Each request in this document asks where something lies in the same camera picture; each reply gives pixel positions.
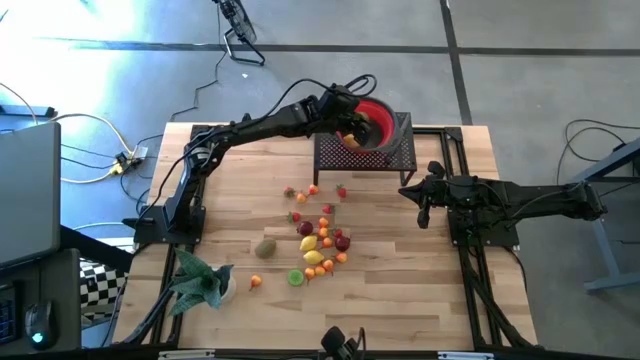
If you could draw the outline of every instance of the concrete floor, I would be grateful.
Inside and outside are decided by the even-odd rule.
[[[526,1],[450,0],[458,44],[466,47],[640,48],[632,0]],[[180,2],[68,0],[42,2],[37,8],[0,1],[10,8],[0,23],[0,79],[32,104],[60,113],[89,112],[111,119],[133,146],[162,133],[171,113],[190,106],[195,87],[213,77],[216,51],[73,50],[64,37],[110,41],[217,43],[215,6],[210,1]],[[438,0],[338,0],[264,2],[246,0],[259,44],[284,45],[447,45]],[[374,94],[398,111],[410,111],[422,124],[461,124],[452,67],[446,53],[267,52],[264,68],[225,59],[220,84],[200,94],[201,108],[176,121],[238,120],[244,112],[265,112],[293,81],[312,77],[344,82],[364,72],[379,78]],[[503,179],[520,184],[551,184],[563,147],[562,129],[577,118],[640,125],[640,66],[637,57],[461,56],[474,124],[488,125]],[[300,87],[289,99],[319,94]],[[0,92],[0,102],[16,101]],[[26,121],[0,118],[2,124]],[[121,151],[105,126],[90,119],[62,123],[63,142],[112,154]],[[633,140],[640,131],[618,131]],[[159,141],[150,141],[157,151]],[[606,134],[576,141],[587,156],[602,157],[616,146]],[[74,159],[102,164],[63,150]],[[588,163],[567,156],[561,179]],[[150,174],[153,164],[144,173]],[[64,164],[73,178],[100,170]],[[126,179],[141,193],[149,180]],[[606,198],[607,229],[624,270],[640,270],[639,225],[634,210],[640,191],[630,187]],[[94,185],[62,184],[62,222],[77,226],[134,216],[134,202],[122,194],[118,179]],[[518,225],[527,269],[529,300],[540,344],[555,350],[640,357],[640,286],[587,295],[582,283],[606,274],[586,223],[563,218],[523,221]],[[126,228],[87,230],[102,237],[127,236]],[[103,336],[100,331],[87,335]]]

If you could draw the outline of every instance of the potted plant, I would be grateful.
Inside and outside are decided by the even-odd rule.
[[[201,302],[219,309],[220,304],[233,298],[236,292],[236,281],[231,276],[233,265],[214,269],[186,251],[176,249],[176,255],[181,268],[173,277],[171,290],[182,296],[171,308],[171,316],[181,314]]]

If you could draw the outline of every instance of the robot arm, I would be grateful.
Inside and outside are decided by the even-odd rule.
[[[454,176],[444,180],[444,168],[429,163],[430,175],[419,184],[399,193],[420,207],[418,225],[429,226],[429,208],[447,207],[459,214],[465,227],[487,229],[532,217],[564,215],[573,219],[595,220],[606,213],[596,191],[581,182],[561,186],[519,186],[510,181]],[[475,211],[476,217],[464,216]]]
[[[371,129],[355,112],[358,104],[358,97],[346,87],[333,84],[320,99],[312,95],[282,107],[273,115],[251,119],[245,114],[240,123],[231,122],[196,134],[185,146],[180,183],[163,209],[167,227],[180,230],[190,226],[192,200],[197,189],[233,146],[274,136],[309,137],[314,133],[336,131],[353,134],[358,143],[366,143]]]

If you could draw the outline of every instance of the green lime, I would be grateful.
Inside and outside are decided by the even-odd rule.
[[[302,271],[298,269],[293,269],[289,271],[289,275],[287,275],[287,281],[291,286],[300,286],[304,282],[304,274],[302,274]]]

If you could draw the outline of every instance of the wooden tabletop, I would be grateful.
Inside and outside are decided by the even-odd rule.
[[[192,125],[167,124],[152,199],[182,155]],[[497,179],[487,127],[462,130],[471,174]],[[442,161],[436,137],[416,135],[415,146],[418,173],[412,184],[426,175],[429,161]],[[179,165],[159,203],[173,194],[181,172]],[[320,193],[307,203],[282,195],[285,186],[307,189],[312,176],[312,139],[273,138],[226,154],[207,181],[205,233],[195,254],[212,265],[235,264],[238,289],[220,310],[207,304],[189,310],[180,347],[320,349],[326,330],[337,325],[351,337],[363,326],[371,350],[471,349],[460,262],[450,244],[444,209],[432,209],[429,229],[419,229],[417,206],[397,192],[398,173],[320,172]],[[336,184],[345,185],[347,198],[337,196]],[[297,211],[303,220],[317,224],[327,203],[335,205],[331,226],[351,237],[349,261],[337,264],[333,277],[291,287],[287,272],[307,265],[298,249],[300,236],[286,215]],[[276,253],[268,260],[253,253],[265,238],[277,241]],[[156,300],[166,253],[166,245],[153,245],[133,261],[114,341],[129,335]],[[487,260],[497,303],[521,334],[536,342],[520,268],[501,248],[487,248]],[[253,274],[260,275],[263,284],[249,292]],[[483,334],[489,339],[484,314],[481,309]],[[163,341],[170,324],[167,318]]]

